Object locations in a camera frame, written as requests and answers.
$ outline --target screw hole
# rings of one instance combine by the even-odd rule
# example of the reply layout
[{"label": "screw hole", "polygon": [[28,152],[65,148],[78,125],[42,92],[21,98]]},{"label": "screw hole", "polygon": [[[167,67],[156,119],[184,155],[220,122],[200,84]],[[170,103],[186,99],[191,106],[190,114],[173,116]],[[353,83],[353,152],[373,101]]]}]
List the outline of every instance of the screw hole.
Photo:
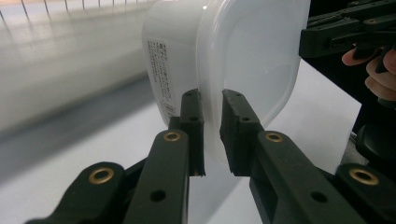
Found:
[{"label": "screw hole", "polygon": [[114,171],[110,168],[102,167],[94,170],[90,176],[89,181],[92,184],[99,185],[109,181],[114,175]]},{"label": "screw hole", "polygon": [[166,198],[166,193],[165,191],[159,189],[159,190],[155,190],[150,194],[150,199],[155,202],[158,203],[160,201],[163,201]]},{"label": "screw hole", "polygon": [[352,178],[365,185],[374,186],[379,183],[378,177],[362,169],[351,169],[349,174]]},{"label": "screw hole", "polygon": [[106,176],[108,176],[108,171],[105,171],[105,170],[100,171],[100,172],[98,172],[98,173],[96,173],[96,174],[94,175],[94,177],[95,177],[96,179],[105,178]]},{"label": "screw hole", "polygon": [[191,118],[189,118],[189,120],[192,121],[192,122],[196,122],[196,121],[198,121],[199,119],[198,119],[197,117],[191,117]]},{"label": "screw hole", "polygon": [[165,141],[168,141],[168,142],[175,142],[178,139],[180,139],[180,134],[179,133],[166,133],[163,136],[163,139],[165,139]]},{"label": "screw hole", "polygon": [[318,203],[326,203],[327,202],[327,197],[321,192],[314,191],[311,193],[311,198],[313,198],[315,201]]},{"label": "screw hole", "polygon": [[280,136],[280,135],[277,134],[277,133],[268,133],[267,135],[265,135],[265,137],[266,137],[268,140],[270,140],[271,142],[276,142],[276,143],[278,143],[278,142],[282,142],[282,141],[283,141],[282,136]]}]

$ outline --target plastic container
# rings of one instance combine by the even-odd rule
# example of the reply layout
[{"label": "plastic container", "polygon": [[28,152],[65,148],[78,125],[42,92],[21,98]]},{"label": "plastic container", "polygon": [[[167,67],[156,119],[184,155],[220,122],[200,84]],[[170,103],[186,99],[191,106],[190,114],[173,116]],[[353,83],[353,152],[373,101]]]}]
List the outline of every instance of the plastic container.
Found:
[{"label": "plastic container", "polygon": [[205,150],[227,162],[219,138],[223,89],[243,93],[266,127],[293,89],[309,0],[159,1],[148,11],[143,50],[166,124],[181,96],[199,88]]}]

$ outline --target human finger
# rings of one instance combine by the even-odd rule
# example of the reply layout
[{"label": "human finger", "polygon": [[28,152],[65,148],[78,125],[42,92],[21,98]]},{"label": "human finger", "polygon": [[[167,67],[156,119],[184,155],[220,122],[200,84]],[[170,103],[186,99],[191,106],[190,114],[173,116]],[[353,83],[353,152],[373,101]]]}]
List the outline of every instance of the human finger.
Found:
[{"label": "human finger", "polygon": [[384,66],[396,76],[396,50],[391,49],[384,57]]},{"label": "human finger", "polygon": [[367,77],[364,83],[366,84],[366,87],[379,98],[388,101],[396,101],[396,91],[390,90],[387,87],[382,86],[372,77]]},{"label": "human finger", "polygon": [[345,53],[343,55],[341,60],[343,61],[343,63],[345,65],[353,66],[353,65],[365,63],[365,62],[369,61],[372,58],[372,56],[369,56],[369,57],[362,58],[362,59],[354,59],[353,55],[355,54],[355,51],[356,51],[356,49],[352,49],[352,50],[348,51],[347,53]]},{"label": "human finger", "polygon": [[377,65],[379,63],[379,60],[380,60],[380,58],[378,57],[378,58],[373,59],[372,61],[370,61],[367,64],[367,66],[366,66],[367,73],[376,82],[381,84],[381,86],[384,86],[392,91],[396,91],[396,74],[393,74],[391,72],[385,72],[385,73],[378,74],[375,71],[375,69],[377,68]]}]

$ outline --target black bracket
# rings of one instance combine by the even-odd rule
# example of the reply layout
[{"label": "black bracket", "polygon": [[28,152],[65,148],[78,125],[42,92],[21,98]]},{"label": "black bracket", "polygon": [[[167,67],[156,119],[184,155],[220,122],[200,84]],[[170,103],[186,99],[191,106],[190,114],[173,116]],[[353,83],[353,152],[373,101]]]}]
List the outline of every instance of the black bracket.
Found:
[{"label": "black bracket", "polygon": [[127,170],[111,162],[88,167],[49,217],[27,224],[187,223],[189,177],[205,175],[198,90],[183,95],[180,117],[171,120],[146,159]]},{"label": "black bracket", "polygon": [[396,0],[365,1],[348,8],[310,17],[301,31],[300,56],[315,58],[353,49],[396,44]]},{"label": "black bracket", "polygon": [[[390,180],[370,168],[353,166],[350,169],[356,170],[354,175],[348,173],[350,169],[343,168],[336,175],[342,177],[336,178],[337,181],[343,179],[337,182],[338,186],[348,189],[346,185],[352,184],[352,188],[359,189],[354,189],[359,199],[341,194],[291,139],[283,133],[263,129],[240,92],[223,91],[220,136],[230,170],[235,175],[250,176],[250,189],[263,223],[357,224],[370,220],[367,214],[375,214],[376,223],[396,220],[389,215],[396,211],[396,188]],[[369,180],[380,178],[381,185],[368,186],[364,180],[355,178],[362,174],[370,174],[365,176]],[[367,189],[384,197],[379,201],[385,206],[379,206],[378,199],[371,198]]]}]

